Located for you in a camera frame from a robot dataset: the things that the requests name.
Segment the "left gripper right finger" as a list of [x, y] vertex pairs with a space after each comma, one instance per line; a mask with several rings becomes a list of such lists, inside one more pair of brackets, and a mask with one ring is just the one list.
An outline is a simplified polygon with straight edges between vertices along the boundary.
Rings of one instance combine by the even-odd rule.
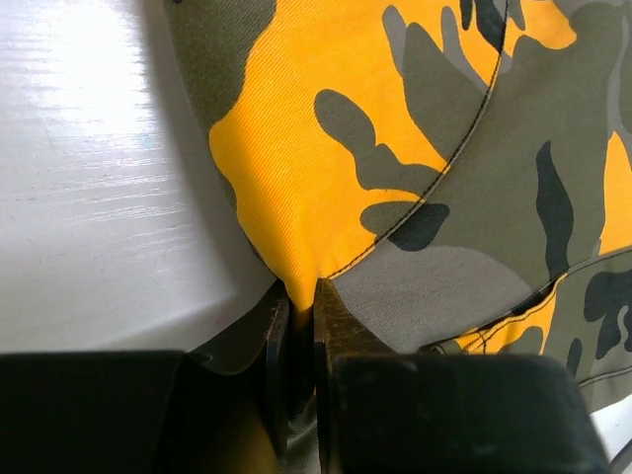
[[317, 428], [325, 473], [607, 473], [568, 371], [539, 355], [399, 355], [317, 283]]

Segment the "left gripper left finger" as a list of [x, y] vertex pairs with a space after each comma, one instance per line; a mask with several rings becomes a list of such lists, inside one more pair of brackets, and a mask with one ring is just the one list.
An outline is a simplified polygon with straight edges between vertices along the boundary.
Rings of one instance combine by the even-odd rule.
[[286, 444], [289, 316], [276, 283], [190, 352], [3, 355], [2, 471], [274, 471]]

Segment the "camouflage garment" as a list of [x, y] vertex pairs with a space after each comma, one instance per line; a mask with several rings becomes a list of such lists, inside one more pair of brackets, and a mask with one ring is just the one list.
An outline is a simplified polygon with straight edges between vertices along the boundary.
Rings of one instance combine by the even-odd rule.
[[548, 356], [631, 393], [627, 1], [169, 1], [238, 220], [291, 301], [390, 350]]

